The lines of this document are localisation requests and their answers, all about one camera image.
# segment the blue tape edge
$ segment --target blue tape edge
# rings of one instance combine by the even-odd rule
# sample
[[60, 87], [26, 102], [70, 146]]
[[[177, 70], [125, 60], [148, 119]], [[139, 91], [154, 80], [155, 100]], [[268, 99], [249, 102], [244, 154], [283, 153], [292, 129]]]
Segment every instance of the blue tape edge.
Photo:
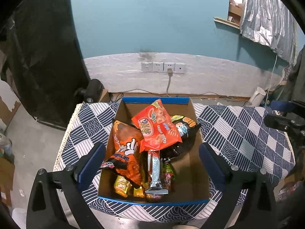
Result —
[[163, 104], [188, 104], [189, 97], [157, 97], [157, 96], [131, 96], [123, 97], [122, 100], [125, 103], [148, 103], [151, 104], [155, 100], [161, 99]]
[[195, 202], [160, 202], [160, 203], [137, 203], [137, 202], [127, 202], [127, 201], [122, 201], [122, 200], [114, 200], [102, 196], [98, 196], [98, 198], [111, 201], [111, 202], [118, 202], [118, 203], [123, 203], [123, 204], [130, 204], [130, 205], [140, 205], [140, 206], [187, 206], [187, 205], [197, 205], [197, 204], [204, 204], [208, 203], [210, 199], [205, 199], [205, 200], [200, 200], [200, 201], [195, 201]]

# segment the black curtain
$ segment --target black curtain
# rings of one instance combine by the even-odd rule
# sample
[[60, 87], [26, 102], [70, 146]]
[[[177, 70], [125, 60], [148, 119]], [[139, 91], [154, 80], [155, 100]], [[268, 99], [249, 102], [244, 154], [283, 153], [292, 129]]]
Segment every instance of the black curtain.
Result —
[[6, 28], [6, 64], [21, 103], [39, 120], [66, 127], [82, 101], [75, 91], [89, 82], [70, 0], [23, 0]]

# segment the teal wall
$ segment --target teal wall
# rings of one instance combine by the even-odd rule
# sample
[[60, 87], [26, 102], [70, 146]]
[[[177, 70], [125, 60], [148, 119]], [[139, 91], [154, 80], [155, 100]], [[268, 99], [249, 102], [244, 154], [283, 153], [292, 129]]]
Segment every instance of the teal wall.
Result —
[[[276, 54], [244, 39], [226, 19], [228, 0], [71, 0], [84, 58], [170, 52], [229, 59], [272, 71]], [[281, 75], [287, 62], [278, 59]]]

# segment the electrical socket panel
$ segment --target electrical socket panel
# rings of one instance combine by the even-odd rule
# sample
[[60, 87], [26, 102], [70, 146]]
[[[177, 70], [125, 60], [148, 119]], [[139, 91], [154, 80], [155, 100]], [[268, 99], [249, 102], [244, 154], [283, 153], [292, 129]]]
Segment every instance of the electrical socket panel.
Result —
[[152, 63], [153, 72], [163, 72], [164, 71], [164, 63], [153, 62]]
[[175, 71], [176, 73], [185, 73], [186, 72], [186, 64], [185, 63], [175, 63]]
[[142, 62], [141, 70], [142, 72], [153, 72], [153, 63], [152, 62]]
[[175, 63], [164, 62], [164, 72], [167, 72], [167, 69], [172, 69], [172, 71], [175, 72]]

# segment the table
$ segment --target table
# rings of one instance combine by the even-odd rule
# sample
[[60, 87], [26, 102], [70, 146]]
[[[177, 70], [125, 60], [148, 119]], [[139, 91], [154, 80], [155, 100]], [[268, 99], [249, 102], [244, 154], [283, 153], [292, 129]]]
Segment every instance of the table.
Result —
[[[53, 171], [76, 163], [87, 154], [95, 142], [107, 143], [112, 118], [118, 103], [78, 104], [60, 146]], [[263, 123], [267, 112], [262, 107], [240, 107], [194, 104], [198, 121], [202, 124], [203, 140], [229, 164], [244, 171], [265, 168], [273, 184], [286, 177], [294, 167], [295, 159], [288, 136], [283, 131], [268, 128]], [[118, 217], [142, 221], [188, 221], [211, 215], [222, 196], [209, 182], [208, 203], [183, 206], [140, 206], [97, 197], [100, 171], [89, 189], [82, 193], [88, 206]], [[242, 190], [237, 205], [244, 202], [246, 190]]]

